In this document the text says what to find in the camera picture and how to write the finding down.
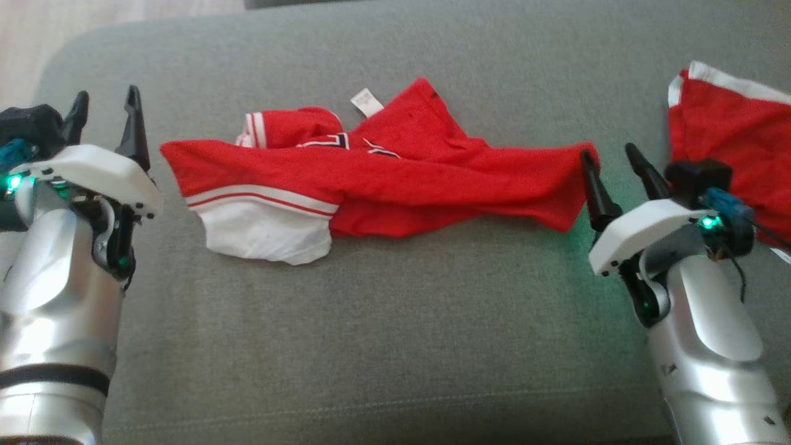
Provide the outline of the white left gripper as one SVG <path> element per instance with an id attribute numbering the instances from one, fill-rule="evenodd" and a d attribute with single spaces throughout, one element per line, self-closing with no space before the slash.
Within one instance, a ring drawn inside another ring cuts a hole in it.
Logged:
<path id="1" fill-rule="evenodd" d="M 27 231 L 50 210 L 68 210 L 88 224 L 91 258 L 119 281 L 136 270 L 135 226 L 161 214 L 163 199 L 149 176 L 150 153 L 142 98 L 136 85 L 127 91 L 127 120 L 121 142 L 110 150 L 82 144 L 90 96 L 77 93 L 63 119 L 68 145 L 48 160 L 20 163 L 9 170 L 9 230 Z"/>

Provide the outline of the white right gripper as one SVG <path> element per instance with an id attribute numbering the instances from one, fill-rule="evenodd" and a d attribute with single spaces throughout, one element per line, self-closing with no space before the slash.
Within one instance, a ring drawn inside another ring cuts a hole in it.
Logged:
<path id="1" fill-rule="evenodd" d="M 586 205 L 590 226 L 602 232 L 588 260 L 597 276 L 616 275 L 627 293 L 630 308 L 644 328 L 685 311 L 692 315 L 692 287 L 684 296 L 672 295 L 672 271 L 688 268 L 693 260 L 712 262 L 698 223 L 709 211 L 689 210 L 671 200 L 667 181 L 638 149 L 625 144 L 625 155 L 640 178 L 649 200 L 624 214 L 601 181 L 601 169 L 590 149 L 581 152 Z"/>

